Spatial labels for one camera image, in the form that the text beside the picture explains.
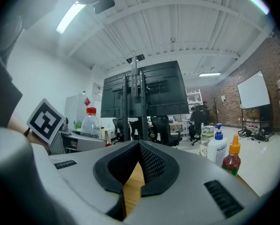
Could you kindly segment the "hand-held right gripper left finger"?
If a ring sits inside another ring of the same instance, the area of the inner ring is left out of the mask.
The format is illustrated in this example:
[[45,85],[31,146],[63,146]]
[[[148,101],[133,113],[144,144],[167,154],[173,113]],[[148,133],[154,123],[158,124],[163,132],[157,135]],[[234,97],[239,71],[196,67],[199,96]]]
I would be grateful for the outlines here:
[[67,184],[85,202],[114,219],[126,217],[123,186],[137,162],[137,142],[52,155],[50,159]]

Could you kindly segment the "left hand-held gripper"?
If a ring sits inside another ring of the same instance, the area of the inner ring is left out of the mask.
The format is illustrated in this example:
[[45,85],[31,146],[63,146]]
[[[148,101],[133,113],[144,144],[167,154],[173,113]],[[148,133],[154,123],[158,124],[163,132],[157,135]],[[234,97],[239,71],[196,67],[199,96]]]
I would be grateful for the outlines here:
[[[27,125],[48,144],[51,154],[65,153],[62,136],[70,135],[68,119],[58,112],[47,99],[42,99],[37,105],[27,120]],[[106,140],[103,139],[81,135],[70,135],[69,137],[70,139],[77,140],[74,148],[78,152],[106,147]]]

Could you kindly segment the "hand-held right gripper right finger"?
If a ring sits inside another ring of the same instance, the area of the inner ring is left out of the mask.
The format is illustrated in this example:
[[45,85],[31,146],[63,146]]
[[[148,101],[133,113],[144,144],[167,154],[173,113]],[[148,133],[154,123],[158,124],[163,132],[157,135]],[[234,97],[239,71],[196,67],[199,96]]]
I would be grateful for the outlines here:
[[236,177],[202,156],[152,142],[139,143],[141,159],[160,165],[145,180],[129,225],[239,225],[258,198]]

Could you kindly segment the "person's left forearm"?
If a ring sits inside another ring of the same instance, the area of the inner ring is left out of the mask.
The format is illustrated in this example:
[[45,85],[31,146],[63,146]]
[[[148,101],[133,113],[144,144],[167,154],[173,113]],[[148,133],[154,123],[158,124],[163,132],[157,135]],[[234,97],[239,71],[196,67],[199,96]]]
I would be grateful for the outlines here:
[[45,148],[47,153],[50,155],[51,151],[48,144],[42,140],[36,133],[34,133],[26,124],[24,124],[16,112],[13,112],[9,122],[8,128],[23,134],[30,143],[41,145]]

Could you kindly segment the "white storage shelf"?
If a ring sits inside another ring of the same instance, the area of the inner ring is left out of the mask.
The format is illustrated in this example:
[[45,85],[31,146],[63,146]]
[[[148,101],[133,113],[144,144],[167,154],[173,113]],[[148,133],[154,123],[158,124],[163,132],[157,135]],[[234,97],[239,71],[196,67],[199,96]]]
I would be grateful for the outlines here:
[[190,117],[192,114],[191,108],[203,105],[202,95],[200,89],[187,92],[187,101],[189,107],[189,115],[186,115],[186,120],[190,121]]

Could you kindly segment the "white pump bottle blue nozzle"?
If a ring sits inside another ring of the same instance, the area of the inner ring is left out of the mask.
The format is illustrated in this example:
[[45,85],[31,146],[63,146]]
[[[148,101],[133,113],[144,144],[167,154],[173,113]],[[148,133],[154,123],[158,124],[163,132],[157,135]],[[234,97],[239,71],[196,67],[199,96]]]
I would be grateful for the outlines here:
[[224,124],[215,124],[216,131],[214,139],[208,143],[207,158],[219,167],[222,167],[223,159],[226,155],[227,139],[224,138],[222,127]]

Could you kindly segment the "clear plastic bottle red label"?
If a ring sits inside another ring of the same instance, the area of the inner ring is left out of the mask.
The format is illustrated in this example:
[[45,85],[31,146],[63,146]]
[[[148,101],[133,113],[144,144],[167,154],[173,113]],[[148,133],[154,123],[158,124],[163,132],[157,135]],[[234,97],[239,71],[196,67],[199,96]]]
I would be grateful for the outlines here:
[[102,139],[102,132],[99,120],[96,117],[97,110],[95,107],[86,108],[86,117],[82,122],[80,135]]

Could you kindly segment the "black coat rack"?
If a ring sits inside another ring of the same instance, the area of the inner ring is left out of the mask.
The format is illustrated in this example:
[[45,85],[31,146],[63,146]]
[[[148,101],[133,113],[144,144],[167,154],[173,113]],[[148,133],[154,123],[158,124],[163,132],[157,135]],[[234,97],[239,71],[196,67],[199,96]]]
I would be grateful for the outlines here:
[[212,111],[215,114],[215,118],[216,118],[216,124],[220,123],[219,120],[219,111],[218,111],[218,107],[217,107],[217,101],[216,101],[216,97],[212,98]]

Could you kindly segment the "white whiteboard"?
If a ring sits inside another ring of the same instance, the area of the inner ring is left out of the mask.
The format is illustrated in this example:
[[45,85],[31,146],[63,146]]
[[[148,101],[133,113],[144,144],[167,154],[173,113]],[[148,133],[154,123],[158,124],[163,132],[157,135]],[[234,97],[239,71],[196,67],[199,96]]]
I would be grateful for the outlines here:
[[[242,115],[242,131],[249,129],[250,125],[256,125],[256,128],[250,129],[252,138],[264,142],[274,135],[272,103],[261,71],[256,72],[251,77],[237,85],[240,108]],[[244,111],[248,109],[258,109],[259,117],[257,119],[244,119]]]

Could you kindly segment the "orange drink bottle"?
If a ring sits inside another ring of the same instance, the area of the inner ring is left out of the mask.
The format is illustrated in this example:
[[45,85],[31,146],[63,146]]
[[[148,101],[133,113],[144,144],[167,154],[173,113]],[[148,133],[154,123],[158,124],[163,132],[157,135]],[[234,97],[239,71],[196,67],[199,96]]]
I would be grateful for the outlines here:
[[223,159],[222,168],[236,176],[241,165],[241,159],[239,157],[241,144],[239,142],[239,135],[235,134],[233,141],[229,145],[228,155]]

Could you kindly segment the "white refrigerator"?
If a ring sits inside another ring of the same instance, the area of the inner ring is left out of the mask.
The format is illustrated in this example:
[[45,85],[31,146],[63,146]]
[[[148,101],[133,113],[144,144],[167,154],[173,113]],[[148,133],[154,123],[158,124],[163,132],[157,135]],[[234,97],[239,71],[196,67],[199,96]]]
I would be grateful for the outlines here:
[[73,121],[83,122],[84,118],[86,117],[87,107],[94,107],[94,102],[90,99],[89,100],[91,103],[88,106],[84,104],[86,98],[86,95],[80,93],[66,98],[65,117],[68,118],[69,130],[75,130]]

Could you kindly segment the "clear plastic bottle plain label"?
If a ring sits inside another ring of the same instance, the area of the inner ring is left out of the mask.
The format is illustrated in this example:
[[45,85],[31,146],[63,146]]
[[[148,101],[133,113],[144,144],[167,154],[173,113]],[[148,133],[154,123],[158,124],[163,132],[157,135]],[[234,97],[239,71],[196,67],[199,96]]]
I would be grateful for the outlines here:
[[214,138],[214,127],[204,126],[201,128],[201,138],[200,138],[200,155],[207,157],[208,154],[208,144]]

